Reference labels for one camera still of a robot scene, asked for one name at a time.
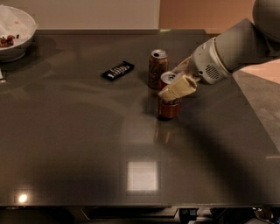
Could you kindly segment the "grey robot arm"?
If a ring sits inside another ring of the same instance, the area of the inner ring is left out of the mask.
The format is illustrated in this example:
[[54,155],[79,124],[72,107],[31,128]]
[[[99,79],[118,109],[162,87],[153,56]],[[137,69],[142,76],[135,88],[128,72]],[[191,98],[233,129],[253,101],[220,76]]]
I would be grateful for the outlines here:
[[158,93],[171,102],[196,91],[197,82],[215,84],[235,71],[279,58],[280,0],[255,0],[253,19],[244,19],[210,38],[178,64],[178,76]]

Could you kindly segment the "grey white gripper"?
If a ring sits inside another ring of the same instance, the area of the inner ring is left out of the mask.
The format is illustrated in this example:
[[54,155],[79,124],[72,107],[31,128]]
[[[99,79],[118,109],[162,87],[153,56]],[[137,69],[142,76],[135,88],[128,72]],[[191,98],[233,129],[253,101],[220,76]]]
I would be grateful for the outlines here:
[[216,49],[216,38],[210,38],[200,45],[192,53],[191,58],[184,59],[171,71],[180,76],[158,93],[165,102],[177,100],[196,91],[196,81],[187,75],[192,74],[205,83],[213,85],[232,74],[221,62]]

